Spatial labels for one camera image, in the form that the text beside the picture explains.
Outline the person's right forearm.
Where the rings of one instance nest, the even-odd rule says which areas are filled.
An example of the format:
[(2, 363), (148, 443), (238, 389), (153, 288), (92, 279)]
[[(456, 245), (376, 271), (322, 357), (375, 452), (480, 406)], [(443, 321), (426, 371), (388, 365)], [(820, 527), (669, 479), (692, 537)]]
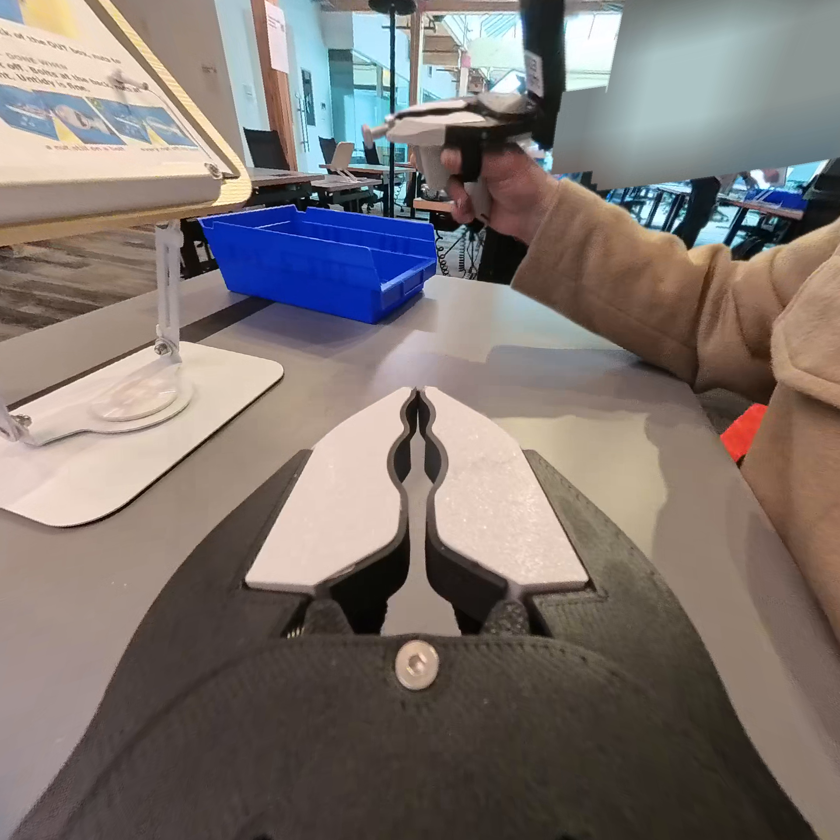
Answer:
[(567, 181), (549, 184), (513, 281), (694, 392), (767, 403), (776, 386), (837, 408), (839, 224), (735, 260), (687, 249)]

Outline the black floor pole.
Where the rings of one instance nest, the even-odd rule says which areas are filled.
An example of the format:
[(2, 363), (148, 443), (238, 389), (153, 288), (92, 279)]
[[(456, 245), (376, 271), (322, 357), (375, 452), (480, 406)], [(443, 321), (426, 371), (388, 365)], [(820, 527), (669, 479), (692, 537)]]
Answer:
[[(396, 114), (396, 18), (410, 16), (417, 10), (417, 4), (414, 1), (368, 1), (368, 6), (371, 11), (388, 17), (388, 33), (389, 33), (389, 106), (390, 114), (393, 117)], [(389, 159), (388, 159), (388, 202), (386, 214), (389, 218), (395, 216), (395, 193), (396, 193), (396, 160), (395, 160), (395, 144), (390, 141), (388, 145)]]

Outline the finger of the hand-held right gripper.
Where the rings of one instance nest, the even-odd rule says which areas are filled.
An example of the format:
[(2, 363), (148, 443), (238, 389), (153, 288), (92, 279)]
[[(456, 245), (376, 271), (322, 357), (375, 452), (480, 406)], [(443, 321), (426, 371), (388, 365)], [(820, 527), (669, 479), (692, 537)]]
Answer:
[(396, 120), (451, 119), (455, 122), (475, 122), (486, 117), (478, 96), (436, 100), (415, 104), (396, 114)]
[(483, 124), (481, 117), (405, 117), (395, 120), (385, 137), (394, 144), (443, 148), (456, 144), (456, 130)]

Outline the grey desk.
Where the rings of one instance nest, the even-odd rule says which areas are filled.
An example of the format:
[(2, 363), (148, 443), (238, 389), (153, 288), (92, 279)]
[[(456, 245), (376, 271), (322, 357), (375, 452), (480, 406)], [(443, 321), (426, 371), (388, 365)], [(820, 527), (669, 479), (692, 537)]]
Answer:
[(69, 530), (2, 512), (2, 838), (88, 726), (178, 565), (298, 450), (401, 385), (435, 385), (538, 451), (665, 577), (742, 724), (838, 838), (838, 649), (695, 394), (508, 287), (433, 278), (371, 326), (187, 281), (203, 343), (285, 377), (125, 509)]

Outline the black office chair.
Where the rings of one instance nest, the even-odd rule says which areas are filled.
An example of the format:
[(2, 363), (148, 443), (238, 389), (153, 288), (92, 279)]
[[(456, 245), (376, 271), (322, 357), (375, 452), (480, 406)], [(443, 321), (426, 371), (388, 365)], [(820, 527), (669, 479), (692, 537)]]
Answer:
[(281, 172), (296, 170), (287, 159), (277, 131), (243, 128), (243, 134), (254, 168)]

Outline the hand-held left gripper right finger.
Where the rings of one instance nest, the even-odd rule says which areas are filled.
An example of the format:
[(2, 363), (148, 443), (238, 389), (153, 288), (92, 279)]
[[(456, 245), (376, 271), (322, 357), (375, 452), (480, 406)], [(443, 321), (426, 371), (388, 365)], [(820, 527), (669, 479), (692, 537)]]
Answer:
[(418, 394), (425, 442), (426, 573), (458, 624), (482, 627), (501, 602), (576, 593), (589, 574), (523, 449), (437, 387)]

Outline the white acrylic sheet holder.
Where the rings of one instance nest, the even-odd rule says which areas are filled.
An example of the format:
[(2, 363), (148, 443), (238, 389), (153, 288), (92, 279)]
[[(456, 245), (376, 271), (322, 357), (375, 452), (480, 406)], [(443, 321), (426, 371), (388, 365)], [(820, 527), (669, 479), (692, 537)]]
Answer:
[(2, 85), (2, 228), (219, 197), (232, 170), (210, 143), (149, 86), (112, 81)]

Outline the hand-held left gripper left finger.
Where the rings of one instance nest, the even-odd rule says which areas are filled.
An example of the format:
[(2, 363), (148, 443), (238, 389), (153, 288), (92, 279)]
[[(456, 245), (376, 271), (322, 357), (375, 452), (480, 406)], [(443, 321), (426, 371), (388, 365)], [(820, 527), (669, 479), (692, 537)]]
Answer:
[(331, 599), (357, 634), (382, 630), (410, 564), (404, 480), (417, 398), (397, 388), (314, 445), (260, 535), (249, 589)]

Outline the person's right hand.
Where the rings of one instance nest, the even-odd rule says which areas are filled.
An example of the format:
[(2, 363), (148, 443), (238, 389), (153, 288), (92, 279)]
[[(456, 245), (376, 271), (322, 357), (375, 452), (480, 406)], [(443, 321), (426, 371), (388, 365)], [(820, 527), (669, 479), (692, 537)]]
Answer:
[[(453, 219), (459, 224), (473, 222), (477, 214), (460, 177), (460, 151), (443, 148), (440, 161), (450, 175), (446, 193), (452, 203)], [(559, 183), (516, 145), (486, 151), (481, 177), (490, 197), (486, 225), (530, 245), (556, 199)]]

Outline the person's tan coat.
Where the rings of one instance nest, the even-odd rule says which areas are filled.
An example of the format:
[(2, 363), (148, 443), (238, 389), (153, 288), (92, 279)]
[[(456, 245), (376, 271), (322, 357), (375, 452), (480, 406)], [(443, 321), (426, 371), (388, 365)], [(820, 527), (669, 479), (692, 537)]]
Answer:
[(838, 637), (838, 339), (829, 333), (792, 311), (776, 323), (776, 386), (742, 473)]

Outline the printed instruction sheet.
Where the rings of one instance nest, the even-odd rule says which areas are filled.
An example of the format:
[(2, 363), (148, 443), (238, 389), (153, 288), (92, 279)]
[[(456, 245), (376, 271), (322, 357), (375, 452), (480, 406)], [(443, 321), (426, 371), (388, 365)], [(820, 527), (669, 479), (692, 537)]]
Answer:
[(1, 2), (2, 153), (136, 149), (197, 137), (84, 2)]

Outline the blue plastic bin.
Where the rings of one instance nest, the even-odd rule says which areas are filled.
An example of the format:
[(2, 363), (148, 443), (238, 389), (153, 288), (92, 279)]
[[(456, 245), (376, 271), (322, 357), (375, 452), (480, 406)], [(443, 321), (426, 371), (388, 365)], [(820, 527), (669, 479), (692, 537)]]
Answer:
[(226, 288), (376, 324), (436, 274), (430, 223), (293, 205), (200, 219)]

